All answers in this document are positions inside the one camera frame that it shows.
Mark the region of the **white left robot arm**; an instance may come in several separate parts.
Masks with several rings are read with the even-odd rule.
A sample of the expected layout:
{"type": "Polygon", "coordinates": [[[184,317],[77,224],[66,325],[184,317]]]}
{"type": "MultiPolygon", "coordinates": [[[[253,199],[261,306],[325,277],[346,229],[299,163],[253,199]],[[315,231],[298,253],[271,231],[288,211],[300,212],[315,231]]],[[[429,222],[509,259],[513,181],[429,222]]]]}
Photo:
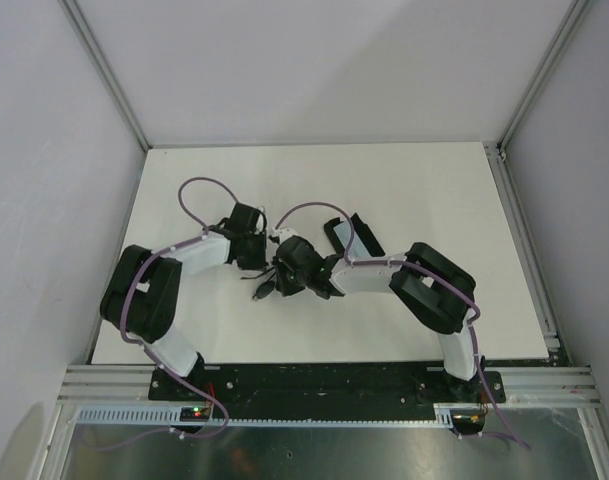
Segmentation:
{"type": "Polygon", "coordinates": [[[263,210],[237,202],[231,214],[197,236],[156,252],[130,245],[122,252],[100,303],[100,316],[172,373],[181,398],[198,397],[204,360],[174,326],[180,282],[223,265],[261,271],[266,265],[268,221],[263,210]]]}

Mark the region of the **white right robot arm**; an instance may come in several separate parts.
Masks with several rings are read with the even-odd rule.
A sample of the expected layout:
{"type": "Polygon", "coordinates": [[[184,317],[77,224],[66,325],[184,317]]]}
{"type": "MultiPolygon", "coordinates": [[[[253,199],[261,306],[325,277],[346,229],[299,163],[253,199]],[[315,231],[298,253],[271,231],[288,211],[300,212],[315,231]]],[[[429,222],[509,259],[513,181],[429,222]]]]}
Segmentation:
{"type": "Polygon", "coordinates": [[[445,388],[457,401],[481,389],[468,322],[479,317],[476,282],[466,271],[426,243],[392,256],[346,259],[320,255],[296,234],[272,239],[277,290],[284,296],[305,289],[328,300],[361,293],[392,294],[427,329],[438,336],[446,372],[445,388]]]}

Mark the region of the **dark aviator sunglasses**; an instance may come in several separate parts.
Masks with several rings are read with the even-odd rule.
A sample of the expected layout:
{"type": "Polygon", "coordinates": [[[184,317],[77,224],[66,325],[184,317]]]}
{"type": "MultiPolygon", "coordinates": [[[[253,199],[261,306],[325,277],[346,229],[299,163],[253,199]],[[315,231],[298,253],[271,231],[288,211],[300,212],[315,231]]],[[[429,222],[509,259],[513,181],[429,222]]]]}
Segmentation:
{"type": "Polygon", "coordinates": [[[275,291],[277,285],[275,268],[269,267],[253,277],[242,277],[242,280],[248,281],[258,279],[262,282],[256,286],[251,296],[253,301],[261,301],[275,291]]]}

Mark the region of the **light blue cleaning cloth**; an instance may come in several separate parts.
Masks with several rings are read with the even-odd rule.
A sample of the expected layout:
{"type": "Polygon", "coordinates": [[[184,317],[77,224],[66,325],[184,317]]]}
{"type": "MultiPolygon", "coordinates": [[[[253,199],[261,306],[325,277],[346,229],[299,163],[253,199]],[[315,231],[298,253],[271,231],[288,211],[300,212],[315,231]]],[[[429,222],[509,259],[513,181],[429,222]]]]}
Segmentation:
{"type": "MultiPolygon", "coordinates": [[[[339,252],[341,254],[344,254],[346,251],[346,247],[349,244],[349,240],[351,238],[350,224],[346,221],[340,222],[332,228],[332,232],[334,233],[335,238],[337,239],[337,241],[339,243],[339,252]]],[[[355,252],[356,246],[357,246],[357,242],[356,242],[356,240],[353,240],[353,242],[351,243],[350,248],[349,248],[350,257],[357,256],[357,253],[355,252]]]]}

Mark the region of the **black glasses case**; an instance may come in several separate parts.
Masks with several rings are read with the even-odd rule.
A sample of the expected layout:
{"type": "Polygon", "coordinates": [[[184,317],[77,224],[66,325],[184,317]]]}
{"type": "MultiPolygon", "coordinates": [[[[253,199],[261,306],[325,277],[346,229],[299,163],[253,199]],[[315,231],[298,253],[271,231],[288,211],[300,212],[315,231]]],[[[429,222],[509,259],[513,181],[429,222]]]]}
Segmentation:
{"type": "MultiPolygon", "coordinates": [[[[333,250],[340,255],[343,255],[339,252],[339,243],[335,238],[334,233],[332,232],[332,228],[346,220],[342,220],[339,217],[333,218],[326,222],[323,226],[323,231],[329,240],[333,250]]],[[[373,231],[370,229],[369,225],[366,224],[357,213],[354,213],[351,216],[351,224],[354,229],[353,240],[356,240],[357,246],[355,247],[355,252],[357,253],[357,259],[368,259],[375,257],[383,257],[385,255],[385,251],[381,246],[380,242],[375,237],[373,231]]]]}

